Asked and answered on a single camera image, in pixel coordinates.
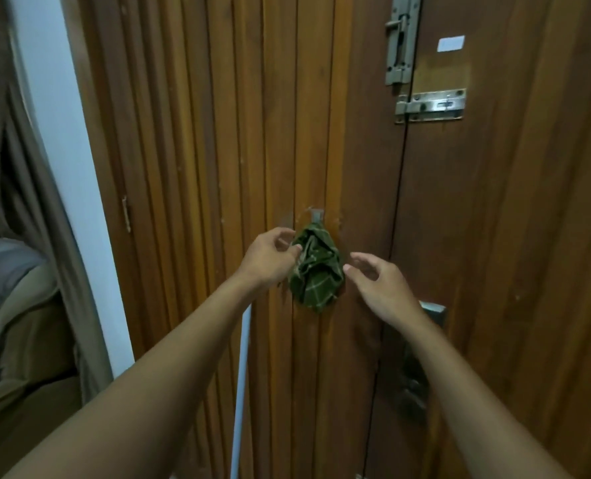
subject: person's left hand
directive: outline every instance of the person's left hand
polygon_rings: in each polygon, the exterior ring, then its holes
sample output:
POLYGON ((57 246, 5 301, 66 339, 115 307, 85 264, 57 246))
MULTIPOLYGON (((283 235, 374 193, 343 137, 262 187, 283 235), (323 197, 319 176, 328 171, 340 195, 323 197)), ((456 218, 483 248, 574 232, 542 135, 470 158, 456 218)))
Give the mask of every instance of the person's left hand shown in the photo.
POLYGON ((301 245, 289 246, 292 229, 277 227, 259 234, 244 255, 238 272, 253 279, 262 289, 285 279, 297 263, 301 245))

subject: forearm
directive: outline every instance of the forearm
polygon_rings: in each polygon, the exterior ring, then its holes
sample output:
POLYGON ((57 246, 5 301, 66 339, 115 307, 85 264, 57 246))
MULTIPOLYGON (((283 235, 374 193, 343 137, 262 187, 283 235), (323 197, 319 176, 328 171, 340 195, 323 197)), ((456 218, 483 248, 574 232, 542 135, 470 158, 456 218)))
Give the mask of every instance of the forearm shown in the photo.
POLYGON ((400 319, 437 395, 468 470, 482 478, 568 478, 484 384, 443 332, 423 315, 400 319))
POLYGON ((169 477, 256 286, 234 276, 131 369, 23 459, 13 478, 169 477))

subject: crumpled cloth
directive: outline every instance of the crumpled cloth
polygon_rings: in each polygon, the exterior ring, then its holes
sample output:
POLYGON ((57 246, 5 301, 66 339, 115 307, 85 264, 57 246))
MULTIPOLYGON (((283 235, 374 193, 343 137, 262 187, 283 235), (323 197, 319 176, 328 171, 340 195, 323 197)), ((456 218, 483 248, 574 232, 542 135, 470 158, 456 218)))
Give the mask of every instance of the crumpled cloth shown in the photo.
POLYGON ((321 312, 338 298, 344 272, 338 248, 322 224, 308 225, 291 245, 302 245, 302 253, 289 278, 297 302, 321 312))

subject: white wall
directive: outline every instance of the white wall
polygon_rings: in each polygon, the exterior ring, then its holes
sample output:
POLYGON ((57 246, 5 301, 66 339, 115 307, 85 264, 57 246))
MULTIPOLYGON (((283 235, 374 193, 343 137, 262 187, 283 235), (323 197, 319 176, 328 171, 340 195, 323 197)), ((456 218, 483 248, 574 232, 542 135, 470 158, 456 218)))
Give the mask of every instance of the white wall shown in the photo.
POLYGON ((60 0, 9 0, 27 105, 89 276, 114 376, 134 362, 60 0))

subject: metal latch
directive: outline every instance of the metal latch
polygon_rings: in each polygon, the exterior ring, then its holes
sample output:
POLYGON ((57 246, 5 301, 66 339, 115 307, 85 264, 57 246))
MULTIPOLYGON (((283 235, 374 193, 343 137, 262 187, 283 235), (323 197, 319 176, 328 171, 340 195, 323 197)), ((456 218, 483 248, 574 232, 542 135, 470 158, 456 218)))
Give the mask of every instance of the metal latch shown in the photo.
POLYGON ((393 0, 388 31, 386 85, 410 83, 422 0, 393 0))
POLYGON ((466 107, 466 89, 419 92, 409 97, 399 95, 395 104, 395 123, 404 124, 423 120, 461 119, 466 107))

